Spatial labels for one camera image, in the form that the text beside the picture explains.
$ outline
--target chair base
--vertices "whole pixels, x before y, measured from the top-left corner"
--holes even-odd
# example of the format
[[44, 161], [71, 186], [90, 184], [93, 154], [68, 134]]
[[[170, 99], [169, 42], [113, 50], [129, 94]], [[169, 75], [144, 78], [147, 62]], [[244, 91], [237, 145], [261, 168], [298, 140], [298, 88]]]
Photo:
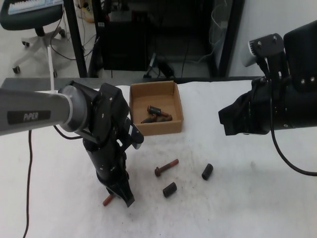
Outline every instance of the chair base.
[[64, 41], [55, 38], [55, 36], [57, 36], [58, 34], [60, 34], [63, 38], [66, 37], [65, 31], [61, 27], [58, 27], [55, 31], [46, 33], [44, 36], [21, 38], [22, 44], [28, 49], [26, 52], [22, 53], [20, 56], [17, 57], [18, 60], [16, 60], [12, 65], [13, 72], [20, 73], [19, 65], [25, 62], [30, 57], [32, 57], [39, 49], [44, 50], [46, 54], [46, 59], [47, 61], [49, 61], [48, 46], [52, 44], [53, 46], [59, 47], [62, 44], [64, 44]]

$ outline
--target bolt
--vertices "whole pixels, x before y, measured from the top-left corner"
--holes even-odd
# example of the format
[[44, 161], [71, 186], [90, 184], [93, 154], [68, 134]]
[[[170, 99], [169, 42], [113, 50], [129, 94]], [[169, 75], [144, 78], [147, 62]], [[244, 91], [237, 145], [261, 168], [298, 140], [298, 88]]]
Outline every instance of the bolt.
[[144, 119], [143, 121], [141, 121], [141, 123], [152, 123], [155, 122], [157, 120], [157, 115], [156, 114], [151, 114], [148, 118]]
[[174, 167], [175, 165], [178, 164], [178, 162], [179, 162], [178, 159], [176, 159], [176, 160], [170, 162], [169, 164], [164, 165], [164, 166], [161, 167], [161, 168], [157, 167], [157, 168], [154, 170], [155, 175], [156, 175], [157, 177], [160, 177], [160, 174], [161, 174], [162, 172], [164, 172], [165, 170], [168, 170], [168, 169]]
[[114, 196], [109, 195], [103, 202], [103, 206], [107, 206], [112, 200], [113, 200]]
[[157, 119], [157, 122], [164, 122], [164, 121], [171, 121], [171, 120], [173, 120], [172, 115], [168, 115], [167, 117]]

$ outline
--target silver arm segment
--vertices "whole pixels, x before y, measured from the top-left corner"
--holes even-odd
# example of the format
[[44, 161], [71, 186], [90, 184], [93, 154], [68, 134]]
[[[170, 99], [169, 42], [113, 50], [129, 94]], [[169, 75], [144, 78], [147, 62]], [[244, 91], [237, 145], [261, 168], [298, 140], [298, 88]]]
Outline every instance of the silver arm segment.
[[73, 132], [85, 126], [87, 105], [80, 90], [66, 86], [62, 94], [0, 88], [0, 135], [60, 124]]

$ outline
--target white wall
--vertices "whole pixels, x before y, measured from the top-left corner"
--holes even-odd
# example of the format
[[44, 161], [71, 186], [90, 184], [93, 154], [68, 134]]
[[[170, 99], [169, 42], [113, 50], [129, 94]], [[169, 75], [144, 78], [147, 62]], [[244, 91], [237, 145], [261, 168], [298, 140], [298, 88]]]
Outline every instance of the white wall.
[[263, 75], [257, 65], [245, 68], [240, 51], [249, 40], [285, 33], [317, 20], [317, 0], [245, 0], [229, 76]]

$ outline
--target chair wheel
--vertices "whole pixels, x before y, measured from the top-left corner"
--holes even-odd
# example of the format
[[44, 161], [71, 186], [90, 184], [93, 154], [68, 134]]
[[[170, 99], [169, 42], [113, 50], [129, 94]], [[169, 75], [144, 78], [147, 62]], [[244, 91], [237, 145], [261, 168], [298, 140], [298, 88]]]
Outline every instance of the chair wheel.
[[59, 34], [60, 34], [60, 36], [61, 36], [62, 38], [66, 38], [66, 32], [65, 32], [64, 29], [61, 29], [61, 30], [59, 31]]
[[16, 73], [16, 74], [20, 73], [20, 72], [21, 72], [21, 71], [20, 71], [20, 67], [17, 66], [17, 67], [15, 67], [15, 68], [13, 68], [13, 72]]
[[30, 43], [26, 42], [26, 41], [22, 41], [22, 44], [25, 46], [25, 47], [29, 47], [30, 46]]

